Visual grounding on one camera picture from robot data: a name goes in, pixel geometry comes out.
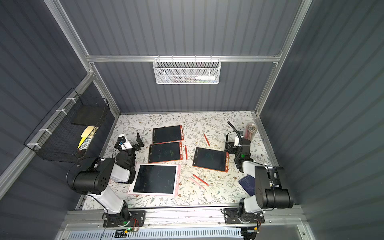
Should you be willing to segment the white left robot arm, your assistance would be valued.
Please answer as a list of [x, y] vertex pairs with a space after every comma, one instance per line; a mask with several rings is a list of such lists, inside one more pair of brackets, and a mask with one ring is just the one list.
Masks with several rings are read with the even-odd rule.
[[127, 135], [119, 135], [115, 157], [88, 157], [74, 164], [66, 175], [69, 187], [76, 193], [96, 200], [104, 208], [105, 224], [125, 227], [133, 218], [127, 203], [112, 190], [110, 180], [132, 184], [136, 176], [136, 152], [144, 147], [140, 134], [131, 145]]

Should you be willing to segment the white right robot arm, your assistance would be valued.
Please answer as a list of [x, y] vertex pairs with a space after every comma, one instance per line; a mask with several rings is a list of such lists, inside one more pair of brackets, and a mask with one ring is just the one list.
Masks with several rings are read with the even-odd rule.
[[226, 141], [228, 149], [234, 152], [236, 168], [254, 178], [254, 194], [241, 199], [235, 216], [246, 220], [246, 215], [257, 214], [263, 210], [290, 209], [294, 205], [294, 197], [289, 193], [285, 183], [286, 174], [282, 167], [268, 167], [255, 162], [251, 158], [251, 141], [237, 134], [235, 141]]

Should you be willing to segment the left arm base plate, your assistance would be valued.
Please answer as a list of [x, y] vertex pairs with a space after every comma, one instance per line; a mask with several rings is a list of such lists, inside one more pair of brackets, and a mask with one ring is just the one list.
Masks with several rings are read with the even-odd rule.
[[129, 211], [127, 213], [103, 214], [104, 228], [133, 228], [144, 225], [146, 211]]

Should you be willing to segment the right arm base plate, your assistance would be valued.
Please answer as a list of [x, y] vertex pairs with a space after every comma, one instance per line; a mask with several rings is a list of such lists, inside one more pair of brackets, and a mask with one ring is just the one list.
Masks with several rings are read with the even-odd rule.
[[236, 224], [263, 224], [265, 218], [262, 212], [257, 213], [239, 213], [237, 208], [224, 208], [221, 209], [221, 213], [224, 215], [225, 223], [227, 225]]

